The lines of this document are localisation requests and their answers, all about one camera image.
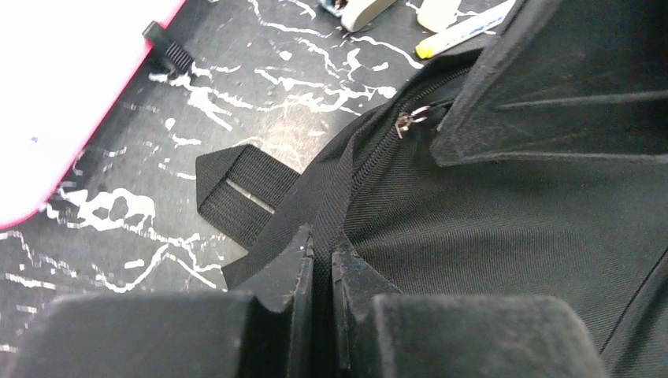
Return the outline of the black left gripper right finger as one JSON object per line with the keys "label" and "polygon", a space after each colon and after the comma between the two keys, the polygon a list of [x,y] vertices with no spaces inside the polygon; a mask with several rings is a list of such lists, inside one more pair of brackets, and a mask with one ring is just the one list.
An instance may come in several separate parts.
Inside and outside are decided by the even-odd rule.
{"label": "black left gripper right finger", "polygon": [[605,377],[587,328],[540,295],[406,295],[342,235],[332,250],[340,377]]}

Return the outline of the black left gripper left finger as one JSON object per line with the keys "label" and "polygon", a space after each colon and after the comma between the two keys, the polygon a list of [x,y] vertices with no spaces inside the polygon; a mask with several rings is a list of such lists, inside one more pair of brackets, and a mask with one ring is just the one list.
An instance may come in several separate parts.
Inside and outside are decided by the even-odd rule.
{"label": "black left gripper left finger", "polygon": [[77,295],[48,305],[8,377],[305,377],[314,253],[308,226],[229,292]]}

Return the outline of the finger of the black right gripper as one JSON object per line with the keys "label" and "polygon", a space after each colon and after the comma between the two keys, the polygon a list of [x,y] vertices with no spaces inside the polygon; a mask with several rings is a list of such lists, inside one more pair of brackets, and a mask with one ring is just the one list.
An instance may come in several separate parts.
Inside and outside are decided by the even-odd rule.
{"label": "finger of the black right gripper", "polygon": [[431,145],[442,166],[667,161],[667,4],[521,1]]}

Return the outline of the black backpack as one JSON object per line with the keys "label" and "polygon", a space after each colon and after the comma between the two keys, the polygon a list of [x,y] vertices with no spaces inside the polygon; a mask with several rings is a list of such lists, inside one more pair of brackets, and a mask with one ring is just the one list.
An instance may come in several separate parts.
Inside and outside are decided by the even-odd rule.
{"label": "black backpack", "polygon": [[252,145],[199,156],[199,214],[247,250],[232,288],[308,226],[308,374],[337,374],[332,250],[406,295],[540,295],[583,321],[605,377],[667,374],[667,161],[439,165],[431,145],[482,49],[445,54],[299,173]]}

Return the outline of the white yellow marker pen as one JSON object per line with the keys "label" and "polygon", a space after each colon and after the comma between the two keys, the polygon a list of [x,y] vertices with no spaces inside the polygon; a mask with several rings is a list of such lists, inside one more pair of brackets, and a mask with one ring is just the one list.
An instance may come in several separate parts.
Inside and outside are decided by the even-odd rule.
{"label": "white yellow marker pen", "polygon": [[503,1],[471,18],[453,26],[447,26],[444,21],[436,19],[436,11],[455,11],[454,3],[446,1],[423,1],[417,15],[418,23],[428,30],[436,31],[436,33],[420,41],[414,49],[415,54],[422,60],[430,59],[437,54],[491,30],[504,21],[514,3],[515,1]]}

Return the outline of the orange highlighter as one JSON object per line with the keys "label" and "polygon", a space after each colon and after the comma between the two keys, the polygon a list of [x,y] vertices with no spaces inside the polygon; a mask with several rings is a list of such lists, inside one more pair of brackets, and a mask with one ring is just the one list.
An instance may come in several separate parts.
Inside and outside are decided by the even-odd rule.
{"label": "orange highlighter", "polygon": [[423,0],[417,11],[417,22],[431,32],[441,32],[452,25],[461,0]]}

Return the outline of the pink framed whiteboard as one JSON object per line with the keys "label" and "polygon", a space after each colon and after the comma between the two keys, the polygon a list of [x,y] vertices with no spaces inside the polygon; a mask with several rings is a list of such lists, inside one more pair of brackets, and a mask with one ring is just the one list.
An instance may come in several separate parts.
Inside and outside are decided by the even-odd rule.
{"label": "pink framed whiteboard", "polygon": [[180,1],[1,4],[1,226],[51,196]]}

